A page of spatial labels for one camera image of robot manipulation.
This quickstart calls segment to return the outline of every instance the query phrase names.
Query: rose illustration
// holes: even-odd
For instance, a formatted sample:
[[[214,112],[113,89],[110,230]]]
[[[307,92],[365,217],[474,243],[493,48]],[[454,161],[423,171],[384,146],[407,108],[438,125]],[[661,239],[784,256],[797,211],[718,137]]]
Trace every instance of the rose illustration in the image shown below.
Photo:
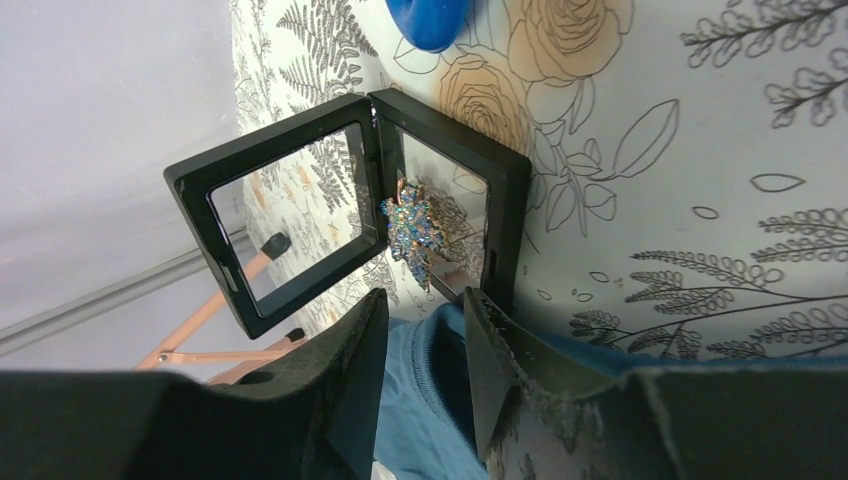
[[[512,71],[565,86],[601,71],[630,31],[633,0],[524,0],[509,41]]]
[[[439,104],[445,114],[528,155],[532,149],[524,87],[506,57],[482,45],[462,46],[442,77]]]

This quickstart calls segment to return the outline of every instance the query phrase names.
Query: blue plastic object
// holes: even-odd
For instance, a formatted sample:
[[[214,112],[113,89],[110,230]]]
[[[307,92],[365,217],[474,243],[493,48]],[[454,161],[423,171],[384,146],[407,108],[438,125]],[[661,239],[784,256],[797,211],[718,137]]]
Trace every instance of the blue plastic object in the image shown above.
[[[439,53],[450,47],[462,27],[470,0],[386,0],[404,38],[414,47]]]

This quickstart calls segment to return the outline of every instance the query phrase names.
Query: blue crystal brooch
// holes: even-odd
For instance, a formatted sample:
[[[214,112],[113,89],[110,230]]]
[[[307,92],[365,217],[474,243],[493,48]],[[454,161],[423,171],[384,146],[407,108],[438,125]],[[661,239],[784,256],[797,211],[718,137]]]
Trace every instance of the blue crystal brooch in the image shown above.
[[[398,182],[397,200],[387,198],[380,204],[389,219],[389,248],[395,261],[404,260],[412,277],[430,291],[430,251],[440,252],[445,233],[432,217],[432,205],[424,189],[405,179]]]

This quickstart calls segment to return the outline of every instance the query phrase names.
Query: black frame corner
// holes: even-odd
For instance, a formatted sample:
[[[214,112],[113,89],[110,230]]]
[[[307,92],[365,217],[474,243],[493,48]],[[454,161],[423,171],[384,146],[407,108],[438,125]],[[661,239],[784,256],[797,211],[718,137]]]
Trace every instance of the black frame corner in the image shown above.
[[[233,315],[251,339],[276,326],[386,248],[386,221],[379,214],[379,202],[385,196],[384,181],[372,108],[371,100],[365,96],[343,95],[165,169],[165,180],[200,251]],[[361,134],[353,133],[355,128],[346,128],[352,124],[360,126]],[[361,155],[365,166],[357,175],[371,192],[368,208],[376,222],[373,232],[357,237],[257,301],[220,226],[211,194],[342,129],[346,129],[349,141],[362,145],[363,151],[352,150],[351,154]]]

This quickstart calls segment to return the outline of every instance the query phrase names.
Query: rose gold stand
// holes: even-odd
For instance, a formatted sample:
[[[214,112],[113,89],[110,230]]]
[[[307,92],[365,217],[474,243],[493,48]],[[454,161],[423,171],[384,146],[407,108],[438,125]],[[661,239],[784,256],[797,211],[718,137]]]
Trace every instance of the rose gold stand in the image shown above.
[[[271,259],[264,253],[259,253],[244,268],[248,279],[256,277],[271,263]],[[271,345],[266,350],[253,352],[210,352],[210,353],[180,353],[176,349],[182,345],[198,328],[203,326],[212,315],[225,304],[224,295],[221,292],[212,295],[200,308],[186,319],[173,333],[168,335],[162,343],[150,352],[135,367],[135,370],[149,370],[156,368],[159,364],[169,362],[175,364],[189,363],[216,363],[216,362],[244,362],[232,370],[218,375],[210,383],[232,383],[267,363],[270,363],[300,346],[306,339],[292,342],[289,338]]]

